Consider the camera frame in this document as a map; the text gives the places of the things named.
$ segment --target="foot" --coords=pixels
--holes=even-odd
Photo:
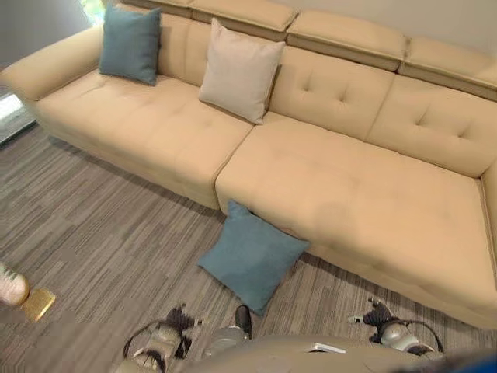
[[[0,301],[20,305],[30,293],[27,279],[0,262]]]
[[[235,325],[248,334],[248,338],[252,339],[252,317],[250,316],[249,307],[240,305],[235,313]]]

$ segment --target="sofa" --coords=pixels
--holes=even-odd
[[[497,329],[494,58],[263,0],[125,2],[162,8],[157,85],[99,74],[102,28],[78,33],[2,71],[46,131],[199,204],[236,200],[323,260]],[[197,99],[212,16],[287,42],[263,125]]]

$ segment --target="carpet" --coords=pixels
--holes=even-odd
[[[41,128],[2,149],[0,260],[33,287],[57,295],[36,324],[0,305],[0,361],[5,371],[108,372],[129,335],[181,302],[204,320],[179,372],[198,360],[212,332],[234,323],[239,300],[196,265],[215,242],[224,216],[93,158]],[[254,334],[323,334],[366,340],[349,325],[383,298],[403,319],[433,326],[446,349],[496,347],[483,331],[304,254],[287,273]],[[429,332],[412,326],[434,345]]]

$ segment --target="blue pillow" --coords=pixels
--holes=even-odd
[[[109,5],[103,24],[100,72],[155,85],[160,35],[160,9],[141,14]]]
[[[281,232],[232,200],[228,214],[219,241],[198,265],[262,316],[276,287],[308,242]]]

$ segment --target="pillow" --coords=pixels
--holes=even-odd
[[[109,5],[103,24],[100,72],[155,85],[160,35],[160,9],[141,14]]]
[[[198,265],[262,316],[284,274],[308,242],[281,232],[232,200],[228,213],[219,241]]]
[[[199,100],[262,124],[284,45],[245,39],[213,18]]]

